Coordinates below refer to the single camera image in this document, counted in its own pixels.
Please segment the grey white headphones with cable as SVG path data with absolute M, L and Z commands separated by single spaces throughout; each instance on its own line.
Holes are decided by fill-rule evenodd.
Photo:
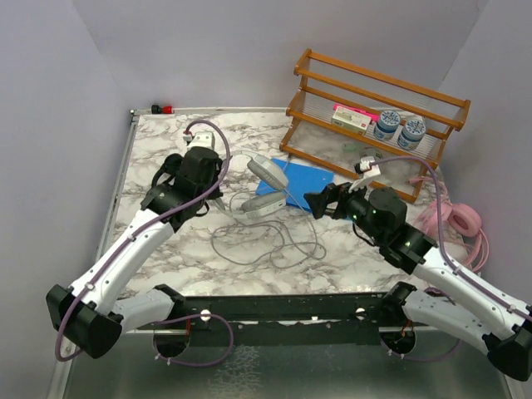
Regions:
M 267 259 L 270 264 L 274 265 L 275 258 L 285 249 L 298 251 L 303 256 L 303 260 L 321 260 L 325 258 L 327 250 L 318 242 L 318 232 L 308 216 L 304 219 L 308 222 L 311 233 L 313 234 L 313 239 L 308 241 L 295 240 L 290 229 L 283 221 L 269 218 L 271 215 L 287 207 L 288 177 L 284 174 L 283 170 L 273 163 L 272 158 L 260 155 L 257 152 L 238 150 L 235 154 L 247 158 L 246 167 L 248 171 L 257 177 L 259 183 L 264 185 L 264 187 L 258 187 L 254 196 L 245 200 L 237 209 L 233 208 L 232 201 L 225 203 L 221 198 L 225 205 L 225 211 L 219 210 L 219 212 L 230 217 L 234 223 L 229 226 L 217 228 L 213 232 L 210 239 L 212 250 L 222 259 L 238 266 L 255 265 L 264 259 Z M 267 232 L 272 230 L 275 232 L 273 238 L 278 243 L 274 244 L 270 250 L 255 255 L 249 261 L 238 261 L 224 255 L 216 247 L 217 239 L 236 229 L 246 233 L 250 233 L 254 229 L 265 229 Z

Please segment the black headphones with cable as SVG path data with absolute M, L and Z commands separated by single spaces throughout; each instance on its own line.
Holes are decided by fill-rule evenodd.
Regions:
M 179 172 L 182 161 L 183 156 L 180 154 L 168 155 L 162 166 L 155 172 L 150 186 L 155 188 L 157 185 L 170 183 Z

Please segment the pink headphones with cable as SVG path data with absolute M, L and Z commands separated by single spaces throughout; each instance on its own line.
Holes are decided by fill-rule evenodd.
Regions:
M 490 244 L 482 229 L 482 221 L 479 214 L 466 204 L 453 204 L 447 199 L 448 191 L 442 181 L 438 181 L 440 187 L 439 199 L 441 201 L 441 221 L 447 227 L 466 239 L 474 239 L 473 244 L 455 244 L 468 248 L 467 256 L 461 261 L 467 268 L 475 273 L 480 273 L 490 254 Z M 438 240 L 437 200 L 434 199 L 416 218 L 414 224 L 423 233 Z

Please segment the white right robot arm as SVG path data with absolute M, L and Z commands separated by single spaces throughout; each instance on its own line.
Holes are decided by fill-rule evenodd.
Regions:
M 304 199 L 315 219 L 350 219 L 393 267 L 414 275 L 451 297 L 432 299 L 414 288 L 382 304 L 392 325 L 410 319 L 469 343 L 506 376 L 526 382 L 531 376 L 531 306 L 486 282 L 443 246 L 406 221 L 407 206 L 390 187 L 368 192 L 349 184 L 329 184 Z

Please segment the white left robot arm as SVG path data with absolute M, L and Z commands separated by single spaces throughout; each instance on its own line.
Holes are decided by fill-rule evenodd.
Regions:
M 46 295 L 52 326 L 57 330 L 55 356 L 65 339 L 79 353 L 97 359 L 110 351 L 130 330 L 151 323 L 178 326 L 186 315 L 185 299 L 160 284 L 145 294 L 120 297 L 140 267 L 190 219 L 200 216 L 206 200 L 219 193 L 226 173 L 212 145 L 189 145 L 183 155 L 168 157 L 162 172 L 168 180 L 156 181 L 117 241 L 80 278 L 68 287 L 56 284 Z

